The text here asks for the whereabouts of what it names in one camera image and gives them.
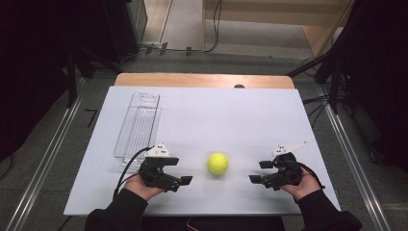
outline table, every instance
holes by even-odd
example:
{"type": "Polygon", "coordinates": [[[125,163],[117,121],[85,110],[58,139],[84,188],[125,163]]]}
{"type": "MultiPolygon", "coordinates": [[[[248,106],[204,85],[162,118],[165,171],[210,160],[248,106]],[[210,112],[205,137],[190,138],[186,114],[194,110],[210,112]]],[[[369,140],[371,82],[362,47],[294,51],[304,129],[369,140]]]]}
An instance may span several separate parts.
{"type": "Polygon", "coordinates": [[[191,184],[178,192],[152,198],[145,211],[147,216],[299,214],[289,194],[253,185],[248,175],[271,173],[260,169],[259,161],[271,160],[271,152],[278,144],[300,141],[309,144],[293,154],[317,173],[326,186],[325,193],[340,209],[291,78],[127,73],[117,77],[107,94],[65,215],[85,216],[93,209],[106,208],[112,201],[123,170],[113,151],[134,92],[161,96],[156,142],[163,141],[170,155],[180,159],[176,167],[165,167],[165,172],[176,177],[193,176],[191,184]],[[233,89],[237,84],[255,89],[233,89]],[[219,177],[206,169],[206,159],[216,151],[224,152],[230,161],[228,170],[219,177]]]}
{"type": "MultiPolygon", "coordinates": [[[[218,1],[203,0],[203,24],[213,20],[218,1]]],[[[317,57],[339,27],[345,25],[354,0],[222,0],[221,20],[303,26],[317,57]]]]}

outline black sleeve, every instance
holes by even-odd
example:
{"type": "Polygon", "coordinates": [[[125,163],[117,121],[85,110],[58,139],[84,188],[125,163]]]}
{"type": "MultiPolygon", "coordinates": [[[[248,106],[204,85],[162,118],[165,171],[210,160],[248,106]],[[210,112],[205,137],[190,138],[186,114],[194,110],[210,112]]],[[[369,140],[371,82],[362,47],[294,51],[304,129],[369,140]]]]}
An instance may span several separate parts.
{"type": "Polygon", "coordinates": [[[360,230],[362,223],[350,212],[339,212],[322,190],[297,201],[305,223],[304,231],[360,230]]]}
{"type": "Polygon", "coordinates": [[[85,230],[140,230],[141,216],[146,207],[147,201],[122,189],[106,210],[96,209],[88,215],[85,230]]]}

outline black curtain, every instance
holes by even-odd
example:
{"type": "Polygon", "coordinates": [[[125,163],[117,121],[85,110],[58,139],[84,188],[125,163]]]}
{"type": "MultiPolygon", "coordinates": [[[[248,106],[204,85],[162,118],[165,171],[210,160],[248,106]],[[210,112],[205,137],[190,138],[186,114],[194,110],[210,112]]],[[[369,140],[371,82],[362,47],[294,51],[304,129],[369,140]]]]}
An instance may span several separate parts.
{"type": "Polygon", "coordinates": [[[58,1],[0,3],[0,162],[27,139],[67,89],[58,1]]]}

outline white table surface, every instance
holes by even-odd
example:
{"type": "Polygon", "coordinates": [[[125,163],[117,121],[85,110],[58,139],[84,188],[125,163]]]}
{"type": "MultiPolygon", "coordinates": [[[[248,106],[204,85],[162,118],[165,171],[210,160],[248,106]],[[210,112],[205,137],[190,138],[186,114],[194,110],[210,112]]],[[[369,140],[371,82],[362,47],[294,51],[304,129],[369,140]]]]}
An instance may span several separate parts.
{"type": "Polygon", "coordinates": [[[165,167],[175,177],[192,175],[178,192],[164,192],[149,200],[146,215],[284,215],[299,214],[291,195],[251,184],[248,175],[270,174],[259,162],[272,160],[278,144],[307,141],[293,152],[334,193],[310,122],[297,90],[111,87],[95,125],[64,214],[86,216],[111,202],[123,167],[113,156],[131,97],[135,92],[158,93],[162,114],[156,143],[180,159],[165,167]],[[221,176],[207,169],[207,158],[223,152],[229,168],[221,176]]]}

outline person's left hand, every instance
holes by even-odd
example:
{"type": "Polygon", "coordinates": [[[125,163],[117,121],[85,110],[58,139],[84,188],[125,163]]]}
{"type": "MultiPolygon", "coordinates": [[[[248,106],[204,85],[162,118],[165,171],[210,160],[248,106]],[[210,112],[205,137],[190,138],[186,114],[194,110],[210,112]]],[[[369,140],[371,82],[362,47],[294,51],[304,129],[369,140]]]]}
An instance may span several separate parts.
{"type": "Polygon", "coordinates": [[[148,201],[151,197],[165,191],[160,188],[147,187],[139,175],[135,175],[129,178],[126,181],[124,188],[133,193],[136,193],[146,201],[148,201]]]}

